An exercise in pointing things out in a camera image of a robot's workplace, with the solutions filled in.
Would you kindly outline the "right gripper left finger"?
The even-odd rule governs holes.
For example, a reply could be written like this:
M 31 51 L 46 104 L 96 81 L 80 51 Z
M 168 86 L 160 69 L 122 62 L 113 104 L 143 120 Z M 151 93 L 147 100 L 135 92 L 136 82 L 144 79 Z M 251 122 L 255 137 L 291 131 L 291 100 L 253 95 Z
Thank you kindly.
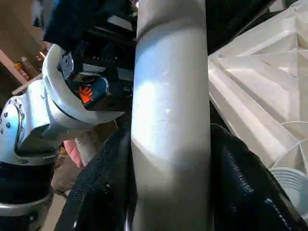
M 130 129 L 121 128 L 78 175 L 54 229 L 124 231 L 136 202 Z

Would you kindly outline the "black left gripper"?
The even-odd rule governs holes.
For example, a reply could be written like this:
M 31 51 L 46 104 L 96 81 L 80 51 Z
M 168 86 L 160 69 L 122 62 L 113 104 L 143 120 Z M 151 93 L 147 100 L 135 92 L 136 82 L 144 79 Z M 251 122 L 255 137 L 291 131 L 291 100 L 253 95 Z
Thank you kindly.
M 87 111 L 127 111 L 131 107 L 137 19 L 113 15 L 83 33 L 64 51 L 60 71 Z

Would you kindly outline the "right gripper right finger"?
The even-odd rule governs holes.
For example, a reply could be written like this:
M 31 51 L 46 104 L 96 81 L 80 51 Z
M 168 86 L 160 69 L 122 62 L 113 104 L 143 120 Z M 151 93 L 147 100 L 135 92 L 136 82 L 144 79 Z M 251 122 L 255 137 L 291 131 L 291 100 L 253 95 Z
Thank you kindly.
M 211 124 L 211 199 L 216 231 L 306 231 L 281 185 L 247 145 Z

